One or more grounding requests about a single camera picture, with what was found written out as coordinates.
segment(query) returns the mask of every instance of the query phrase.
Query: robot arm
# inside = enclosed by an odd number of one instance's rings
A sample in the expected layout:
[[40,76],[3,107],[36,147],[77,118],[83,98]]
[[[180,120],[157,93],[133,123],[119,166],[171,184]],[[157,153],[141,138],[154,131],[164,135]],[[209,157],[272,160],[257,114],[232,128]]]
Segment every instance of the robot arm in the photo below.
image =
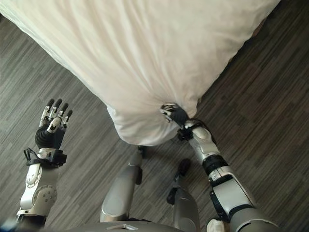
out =
[[232,232],[279,231],[257,208],[250,192],[239,181],[234,171],[220,155],[215,140],[207,127],[175,103],[164,104],[161,112],[169,121],[174,120],[181,129],[178,137],[188,140],[196,158],[205,170],[212,186],[210,197],[221,220],[230,222]]
[[43,111],[35,136],[35,142],[40,148],[39,153],[36,154],[30,148],[24,151],[29,169],[20,210],[17,212],[17,222],[26,228],[44,226],[57,198],[59,167],[67,158],[59,148],[72,114],[72,111],[69,111],[64,117],[68,107],[66,103],[56,115],[61,102],[59,99],[52,108],[54,100],[51,99]]

